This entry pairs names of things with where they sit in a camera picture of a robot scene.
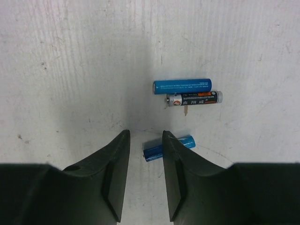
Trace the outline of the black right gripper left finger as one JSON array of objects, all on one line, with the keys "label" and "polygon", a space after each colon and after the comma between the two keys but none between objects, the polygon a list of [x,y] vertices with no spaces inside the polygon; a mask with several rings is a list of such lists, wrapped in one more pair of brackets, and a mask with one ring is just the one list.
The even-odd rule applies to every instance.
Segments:
[{"label": "black right gripper left finger", "polygon": [[115,225],[121,220],[130,132],[60,170],[48,164],[0,166],[3,225]]}]

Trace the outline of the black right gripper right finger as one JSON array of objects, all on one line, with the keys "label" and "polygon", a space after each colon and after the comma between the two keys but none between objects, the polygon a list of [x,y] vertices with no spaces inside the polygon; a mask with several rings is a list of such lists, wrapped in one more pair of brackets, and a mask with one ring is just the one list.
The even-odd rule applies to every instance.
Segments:
[{"label": "black right gripper right finger", "polygon": [[235,163],[222,168],[162,135],[170,221],[175,225],[297,225],[298,163]]}]

